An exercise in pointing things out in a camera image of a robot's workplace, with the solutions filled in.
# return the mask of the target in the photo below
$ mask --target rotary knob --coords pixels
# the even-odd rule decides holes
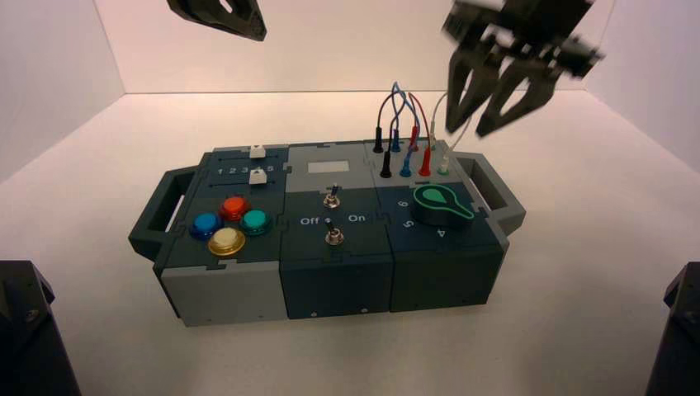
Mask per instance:
[[[460,203],[452,188],[437,184],[414,190],[411,215],[420,223],[452,229],[463,229],[474,219],[474,213]]]

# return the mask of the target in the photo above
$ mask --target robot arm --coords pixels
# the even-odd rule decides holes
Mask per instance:
[[[476,127],[479,136],[486,136],[547,104],[561,74],[583,78],[602,55],[570,35],[593,1],[505,0],[500,10],[456,1],[443,26],[458,44],[450,60],[447,131],[457,131],[489,101]],[[168,0],[168,4],[188,21],[265,40],[267,29],[256,0]],[[503,40],[498,33],[508,33],[512,40]],[[506,59],[512,63],[501,73]],[[503,113],[523,82],[529,83],[525,95]]]

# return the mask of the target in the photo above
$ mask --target gray handle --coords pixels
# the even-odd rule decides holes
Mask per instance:
[[[525,208],[486,157],[477,153],[452,153],[451,157],[452,168],[456,168],[463,179],[471,180],[484,198],[489,217],[496,220],[504,233],[510,235],[520,228],[525,219]]]

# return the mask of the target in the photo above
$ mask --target red plug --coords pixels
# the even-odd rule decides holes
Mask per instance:
[[[418,126],[414,125],[414,128],[411,130],[411,143],[409,144],[409,147],[412,148],[413,151],[418,151],[418,145],[416,144],[417,138]]]
[[[430,176],[430,144],[425,146],[425,154],[423,154],[423,166],[418,171],[420,176]]]

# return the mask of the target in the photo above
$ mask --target gray rectangle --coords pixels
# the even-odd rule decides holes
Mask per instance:
[[[350,172],[348,161],[325,161],[322,163],[309,163],[309,173]]]
[[[161,281],[186,326],[286,319],[279,262],[166,268]]]

